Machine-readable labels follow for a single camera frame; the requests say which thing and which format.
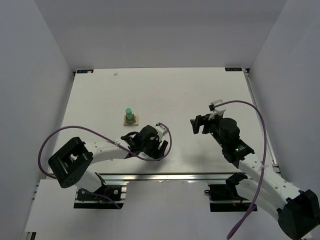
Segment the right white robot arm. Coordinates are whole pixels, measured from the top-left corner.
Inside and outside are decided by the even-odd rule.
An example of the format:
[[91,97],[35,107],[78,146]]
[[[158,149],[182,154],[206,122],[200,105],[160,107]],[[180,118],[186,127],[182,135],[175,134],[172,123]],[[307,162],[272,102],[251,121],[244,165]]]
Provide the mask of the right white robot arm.
[[299,240],[320,224],[320,205],[310,189],[300,190],[283,179],[267,165],[263,165],[254,150],[240,138],[237,122],[219,115],[198,115],[190,120],[194,134],[202,128],[222,148],[222,155],[239,173],[226,180],[234,195],[255,201],[277,222],[292,240]]

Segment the green cylinder block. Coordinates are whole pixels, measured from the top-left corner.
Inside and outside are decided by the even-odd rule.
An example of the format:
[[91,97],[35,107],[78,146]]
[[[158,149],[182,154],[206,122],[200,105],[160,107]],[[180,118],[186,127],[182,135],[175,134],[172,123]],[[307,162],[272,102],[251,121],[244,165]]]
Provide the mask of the green cylinder block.
[[134,114],[132,113],[131,108],[125,109],[125,120],[129,122],[134,120]]

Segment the dark brown wood block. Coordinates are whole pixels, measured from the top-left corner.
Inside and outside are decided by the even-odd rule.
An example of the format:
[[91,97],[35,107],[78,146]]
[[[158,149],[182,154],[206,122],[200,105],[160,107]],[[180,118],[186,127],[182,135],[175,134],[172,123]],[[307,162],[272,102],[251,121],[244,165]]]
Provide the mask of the dark brown wood block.
[[129,125],[132,125],[135,122],[135,115],[133,114],[131,118],[126,115],[126,121]]

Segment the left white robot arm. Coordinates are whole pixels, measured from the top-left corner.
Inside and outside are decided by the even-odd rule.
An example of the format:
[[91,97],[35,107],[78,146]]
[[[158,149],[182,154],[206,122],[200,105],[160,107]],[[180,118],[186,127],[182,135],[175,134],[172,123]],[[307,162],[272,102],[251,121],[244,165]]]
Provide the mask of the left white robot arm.
[[147,162],[164,159],[170,152],[172,141],[163,139],[170,135],[162,123],[146,125],[139,132],[133,131],[120,139],[127,146],[103,136],[103,141],[86,143],[79,137],[71,138],[48,160],[48,164],[61,188],[76,186],[96,199],[110,198],[106,182],[89,166],[108,160],[138,158]]

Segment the light wood block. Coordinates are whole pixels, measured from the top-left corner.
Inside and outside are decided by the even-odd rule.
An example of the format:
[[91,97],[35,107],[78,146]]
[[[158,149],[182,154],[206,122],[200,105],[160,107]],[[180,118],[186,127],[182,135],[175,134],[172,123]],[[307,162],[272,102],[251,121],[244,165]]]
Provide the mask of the light wood block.
[[129,123],[127,123],[127,116],[126,115],[123,116],[123,125],[124,126],[128,126],[129,125]]
[[132,124],[133,126],[138,126],[139,125],[139,116],[135,115],[135,122]]

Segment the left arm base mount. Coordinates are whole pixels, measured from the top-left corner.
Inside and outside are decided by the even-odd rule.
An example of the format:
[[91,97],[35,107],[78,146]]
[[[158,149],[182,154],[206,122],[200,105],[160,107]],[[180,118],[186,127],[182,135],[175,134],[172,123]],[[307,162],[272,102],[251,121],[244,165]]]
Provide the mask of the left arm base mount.
[[106,189],[88,193],[77,187],[73,208],[89,210],[120,210],[126,199],[128,182],[107,181]]

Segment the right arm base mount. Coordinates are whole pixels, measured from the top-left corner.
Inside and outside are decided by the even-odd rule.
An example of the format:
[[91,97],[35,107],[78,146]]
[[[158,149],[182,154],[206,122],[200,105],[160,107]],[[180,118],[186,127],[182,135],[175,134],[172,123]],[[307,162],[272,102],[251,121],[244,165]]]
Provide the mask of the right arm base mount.
[[236,186],[247,180],[244,173],[237,172],[225,180],[224,184],[209,184],[204,194],[209,198],[211,213],[246,212],[250,202],[238,195]]

